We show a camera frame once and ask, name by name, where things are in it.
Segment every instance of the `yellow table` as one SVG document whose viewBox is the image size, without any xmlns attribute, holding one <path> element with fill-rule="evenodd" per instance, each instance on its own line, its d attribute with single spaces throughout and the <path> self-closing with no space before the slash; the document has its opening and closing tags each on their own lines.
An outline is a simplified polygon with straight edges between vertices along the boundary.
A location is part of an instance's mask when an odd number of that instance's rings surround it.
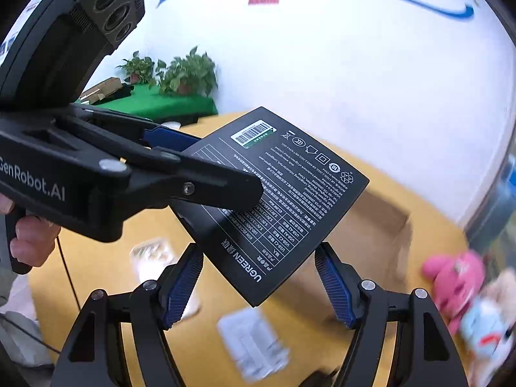
<svg viewBox="0 0 516 387">
<path fill-rule="evenodd" d="M 182 130 L 205 137 L 238 116 L 239 114 L 229 114 L 203 118 L 198 124 Z M 408 287 L 430 289 L 428 281 L 420 276 L 422 262 L 433 254 L 456 254 L 465 250 L 467 244 L 463 231 L 432 205 L 392 181 L 381 171 L 342 150 L 331 148 L 371 180 L 369 191 L 409 212 L 412 243 L 408 260 Z M 134 245 L 158 236 L 166 237 L 178 254 L 192 241 L 168 208 L 146 210 L 127 220 L 122 238 L 111 244 L 94 242 L 63 230 L 61 242 L 79 301 L 84 303 L 88 295 L 100 287 L 109 294 L 132 291 L 138 281 L 129 262 L 129 252 Z M 207 259 L 204 263 L 197 283 L 201 311 L 196 316 L 175 324 L 167 332 L 167 339 L 187 386 L 243 386 L 246 384 L 224 349 L 216 330 L 216 322 L 224 314 L 241 309 L 247 304 Z M 52 265 L 45 265 L 31 273 L 30 281 L 45 340 L 61 347 L 76 316 L 76 306 L 70 296 L 59 297 L 54 292 L 42 289 L 43 281 L 51 281 L 55 278 L 54 273 Z M 267 377 L 259 385 L 297 387 L 314 370 L 332 370 L 342 363 L 350 336 L 335 337 L 274 298 L 265 301 L 261 309 L 291 354 L 290 363 L 284 370 Z M 130 327 L 127 324 L 123 326 L 133 386 L 140 387 L 143 386 L 143 380 Z M 385 341 L 375 386 L 384 386 L 387 381 L 393 347 L 394 338 L 390 337 Z"/>
</svg>

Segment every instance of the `potted plant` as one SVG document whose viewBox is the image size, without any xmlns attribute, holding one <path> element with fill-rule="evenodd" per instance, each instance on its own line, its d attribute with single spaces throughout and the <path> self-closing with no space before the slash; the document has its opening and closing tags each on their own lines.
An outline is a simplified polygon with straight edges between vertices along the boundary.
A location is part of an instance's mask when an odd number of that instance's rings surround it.
<svg viewBox="0 0 516 387">
<path fill-rule="evenodd" d="M 156 75 L 159 77 L 159 94 L 209 96 L 213 87 L 217 87 L 215 63 L 207 53 L 198 55 L 197 46 L 192 48 L 186 58 L 176 56 L 168 68 L 164 61 L 158 60 Z M 153 78 L 149 87 L 155 84 L 156 79 Z"/>
<path fill-rule="evenodd" d="M 118 65 L 117 68 L 122 68 L 127 74 L 125 82 L 130 84 L 148 84 L 153 79 L 154 62 L 149 56 L 140 58 L 138 55 L 139 51 L 135 51 L 133 59 L 123 59 L 125 64 Z"/>
</svg>

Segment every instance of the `green tablecloth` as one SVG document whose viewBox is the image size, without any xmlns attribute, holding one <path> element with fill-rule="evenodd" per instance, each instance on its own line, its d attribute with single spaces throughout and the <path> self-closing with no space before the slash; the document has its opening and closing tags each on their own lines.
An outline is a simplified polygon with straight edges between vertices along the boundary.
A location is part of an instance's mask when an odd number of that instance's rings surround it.
<svg viewBox="0 0 516 387">
<path fill-rule="evenodd" d="M 149 90 L 146 84 L 134 86 L 130 97 L 104 103 L 101 107 L 145 117 L 156 122 L 174 120 L 181 116 L 202 117 L 218 113 L 210 97 L 162 96 L 158 94 L 158 86 Z"/>
</svg>

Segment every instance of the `barcode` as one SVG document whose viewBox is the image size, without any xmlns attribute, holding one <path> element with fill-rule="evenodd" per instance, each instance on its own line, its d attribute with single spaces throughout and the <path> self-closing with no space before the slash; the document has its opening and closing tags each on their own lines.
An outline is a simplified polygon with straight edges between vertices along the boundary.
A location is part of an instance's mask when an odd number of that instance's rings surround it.
<svg viewBox="0 0 516 387">
<path fill-rule="evenodd" d="M 268 123 L 260 120 L 256 121 L 255 123 L 249 125 L 248 127 L 242 129 L 241 131 L 237 132 L 234 135 L 231 135 L 231 138 L 236 141 L 241 146 L 246 145 L 248 142 L 252 141 L 256 137 L 259 137 L 260 135 L 266 133 L 269 130 L 275 129 L 270 126 Z"/>
</svg>

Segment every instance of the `cardboard box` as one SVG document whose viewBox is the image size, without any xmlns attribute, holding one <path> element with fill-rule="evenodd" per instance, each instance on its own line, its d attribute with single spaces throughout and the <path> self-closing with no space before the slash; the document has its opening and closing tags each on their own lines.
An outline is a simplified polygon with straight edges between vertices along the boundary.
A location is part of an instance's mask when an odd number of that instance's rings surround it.
<svg viewBox="0 0 516 387">
<path fill-rule="evenodd" d="M 371 279 L 385 290 L 404 293 L 412 238 L 408 218 L 406 212 L 366 189 L 326 241 L 363 279 Z M 317 323 L 331 322 L 335 312 L 313 256 L 276 290 L 274 297 Z"/>
<path fill-rule="evenodd" d="M 79 96 L 79 100 L 81 103 L 89 102 L 89 104 L 94 104 L 99 100 L 102 100 L 104 97 L 113 94 L 118 89 L 122 88 L 122 82 L 119 78 L 111 77 L 107 80 L 100 82 L 99 84 L 90 87 L 87 90 L 84 90 L 82 94 Z"/>
</svg>

